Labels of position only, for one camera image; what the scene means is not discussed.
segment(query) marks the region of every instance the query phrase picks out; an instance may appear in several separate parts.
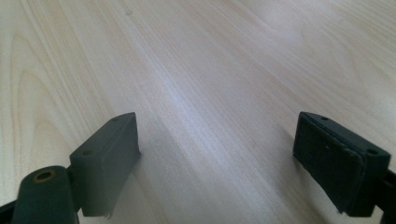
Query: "black clamp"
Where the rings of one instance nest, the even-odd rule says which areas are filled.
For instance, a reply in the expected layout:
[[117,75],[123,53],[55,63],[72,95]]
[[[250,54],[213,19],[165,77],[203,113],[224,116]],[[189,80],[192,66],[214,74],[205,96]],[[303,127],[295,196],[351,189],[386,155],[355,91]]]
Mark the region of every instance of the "black clamp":
[[340,213],[370,217],[377,205],[381,223],[396,223],[396,175],[388,170],[387,151],[331,119],[302,112],[293,155]]
[[84,217],[112,214],[129,174],[140,158],[136,116],[108,121],[71,155],[71,165],[30,173],[18,199],[0,208],[0,223],[78,223]]

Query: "light wood surface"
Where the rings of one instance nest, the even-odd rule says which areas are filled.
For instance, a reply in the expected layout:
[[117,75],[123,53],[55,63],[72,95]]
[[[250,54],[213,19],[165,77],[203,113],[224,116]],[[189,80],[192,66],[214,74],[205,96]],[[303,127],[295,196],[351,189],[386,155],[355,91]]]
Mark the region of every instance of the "light wood surface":
[[143,157],[113,218],[81,223],[378,223],[379,209],[339,215],[291,151],[309,111],[396,155],[395,11],[391,0],[1,0],[0,203],[134,111]]

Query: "wood grain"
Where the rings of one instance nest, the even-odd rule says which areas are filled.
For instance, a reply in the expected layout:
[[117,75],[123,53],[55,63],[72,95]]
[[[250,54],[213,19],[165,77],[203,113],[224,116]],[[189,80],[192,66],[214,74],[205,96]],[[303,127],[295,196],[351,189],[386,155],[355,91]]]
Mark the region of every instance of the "wood grain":
[[396,153],[395,2],[0,4],[0,203],[134,111],[143,157],[113,218],[81,223],[378,223],[291,151],[310,111]]

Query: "black plastic part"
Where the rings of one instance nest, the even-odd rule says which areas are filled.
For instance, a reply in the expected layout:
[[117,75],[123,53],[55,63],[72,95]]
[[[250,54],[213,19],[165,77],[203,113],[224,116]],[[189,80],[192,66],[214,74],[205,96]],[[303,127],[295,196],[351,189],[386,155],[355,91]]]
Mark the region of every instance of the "black plastic part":
[[11,223],[12,214],[14,213],[15,201],[7,203],[0,207],[0,223]]
[[384,211],[381,223],[396,223],[396,174],[388,171],[378,182],[377,192],[376,204]]
[[69,176],[62,166],[39,169],[20,185],[12,224],[76,224]]
[[73,199],[85,217],[111,215],[121,189],[140,158],[136,116],[108,121],[70,155]]
[[351,217],[369,217],[373,213],[377,183],[388,170],[387,151],[331,119],[302,112],[293,155],[339,212]]

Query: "screw hole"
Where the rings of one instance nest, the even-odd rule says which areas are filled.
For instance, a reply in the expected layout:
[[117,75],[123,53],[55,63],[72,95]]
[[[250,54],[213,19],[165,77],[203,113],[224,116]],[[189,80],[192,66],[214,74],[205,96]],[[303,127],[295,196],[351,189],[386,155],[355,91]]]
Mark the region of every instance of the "screw hole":
[[52,179],[55,176],[55,171],[53,170],[46,170],[43,172],[40,172],[39,174],[35,175],[33,178],[33,181],[35,183],[43,183],[46,182],[50,179]]
[[370,153],[370,154],[372,154],[372,155],[377,155],[378,154],[378,152],[377,151],[375,151],[374,149],[367,149],[367,152],[368,153]]
[[90,156],[91,154],[92,154],[92,151],[89,150],[89,149],[84,150],[84,151],[82,152],[82,155],[84,155],[84,156]]

